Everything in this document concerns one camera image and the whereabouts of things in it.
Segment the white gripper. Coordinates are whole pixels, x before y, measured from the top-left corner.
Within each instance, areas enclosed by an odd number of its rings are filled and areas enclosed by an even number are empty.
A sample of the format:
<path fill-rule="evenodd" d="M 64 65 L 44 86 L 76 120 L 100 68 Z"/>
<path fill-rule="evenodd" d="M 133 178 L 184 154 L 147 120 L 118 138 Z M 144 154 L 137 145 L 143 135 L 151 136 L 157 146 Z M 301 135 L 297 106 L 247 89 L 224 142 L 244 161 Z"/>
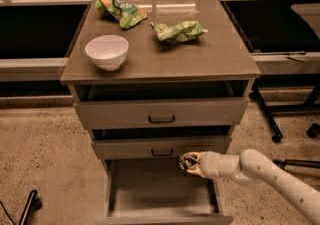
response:
<path fill-rule="evenodd" d="M 200 157 L 200 152 L 188 152 L 183 154 L 179 161 L 182 163 L 199 162 L 199 168 L 183 168 L 185 173 L 202 178 L 218 178 L 220 176 L 220 158 L 221 155 L 216 152 L 203 152 Z"/>

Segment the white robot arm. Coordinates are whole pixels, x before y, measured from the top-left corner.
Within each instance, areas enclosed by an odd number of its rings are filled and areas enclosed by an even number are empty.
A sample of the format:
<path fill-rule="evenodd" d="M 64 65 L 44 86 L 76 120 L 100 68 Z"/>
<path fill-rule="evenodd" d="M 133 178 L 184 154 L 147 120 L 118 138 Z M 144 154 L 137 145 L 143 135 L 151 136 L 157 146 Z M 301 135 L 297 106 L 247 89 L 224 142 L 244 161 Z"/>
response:
<path fill-rule="evenodd" d="M 228 178 L 242 185 L 265 182 L 282 195 L 314 225 L 320 225 L 320 192 L 279 168 L 254 149 L 239 155 L 188 152 L 179 158 L 180 168 L 206 179 Z"/>

